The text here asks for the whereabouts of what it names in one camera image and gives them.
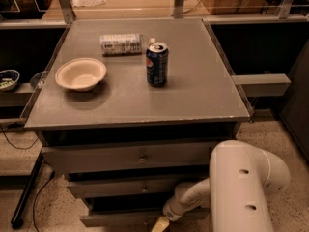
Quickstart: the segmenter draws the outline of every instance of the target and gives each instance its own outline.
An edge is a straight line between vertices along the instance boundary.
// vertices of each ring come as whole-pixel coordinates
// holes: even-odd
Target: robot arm
[[[211,154],[210,178],[179,184],[163,214],[177,220],[211,196],[215,232],[270,232],[264,191],[283,191],[290,178],[286,163],[274,154],[236,140],[224,141]]]

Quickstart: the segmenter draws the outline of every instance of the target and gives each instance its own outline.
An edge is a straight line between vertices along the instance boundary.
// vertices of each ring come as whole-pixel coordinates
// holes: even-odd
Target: metal table surface
[[[99,36],[140,33],[170,50],[168,81],[150,86],[145,51],[102,56]],[[107,67],[93,91],[61,88],[55,73],[69,60],[91,57]],[[246,121],[249,113],[202,19],[76,20],[25,125],[34,131],[123,127],[126,125]]]

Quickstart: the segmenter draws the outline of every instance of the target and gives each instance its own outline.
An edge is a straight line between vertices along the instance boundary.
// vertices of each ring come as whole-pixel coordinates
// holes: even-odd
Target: concrete floor
[[[28,146],[35,139],[31,132],[8,133],[13,144]],[[282,158],[289,166],[292,181],[284,193],[267,197],[271,220],[276,232],[309,231],[309,166],[289,133],[280,121],[266,120],[243,123],[238,140],[247,142]],[[31,150],[17,150],[9,145],[0,133],[0,174],[14,175],[30,172],[41,148],[37,142]],[[36,187],[25,209],[23,226],[17,231],[36,231],[33,225],[32,206],[34,196],[48,180],[51,173],[44,164]],[[36,224],[39,231],[48,232],[146,232],[146,226],[85,228],[79,217],[88,211],[81,200],[75,200],[65,188],[63,176],[56,177],[41,192],[36,205]],[[21,195],[21,190],[0,190],[0,231],[16,231],[11,228],[11,218]],[[211,214],[203,220],[192,220],[175,224],[171,231],[211,232]]]

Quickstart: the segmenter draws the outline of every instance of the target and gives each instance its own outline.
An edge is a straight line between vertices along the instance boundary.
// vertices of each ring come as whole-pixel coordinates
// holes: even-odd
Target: black metal leg
[[[39,156],[37,158],[37,161],[32,169],[31,175],[29,177],[29,180],[27,182],[27,185],[25,187],[25,189],[23,190],[21,197],[19,199],[18,205],[15,209],[14,215],[12,217],[11,220],[11,225],[13,229],[18,229],[22,226],[23,224],[23,220],[21,218],[23,210],[26,207],[29,195],[31,193],[31,190],[35,184],[35,181],[38,177],[39,171],[41,169],[41,165],[42,165],[42,161],[43,161],[43,155],[41,153],[39,153]]]

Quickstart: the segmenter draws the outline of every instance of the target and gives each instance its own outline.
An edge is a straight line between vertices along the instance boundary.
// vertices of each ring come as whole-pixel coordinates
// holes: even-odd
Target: bowl
[[[92,90],[105,75],[106,67],[98,59],[77,58],[61,66],[55,80],[65,89],[84,92]]]
[[[48,71],[36,73],[30,80],[31,87],[35,89],[38,86],[38,88],[41,89],[47,79],[48,74]]]
[[[18,83],[20,74],[15,70],[4,70],[0,72],[0,91],[12,90]]]

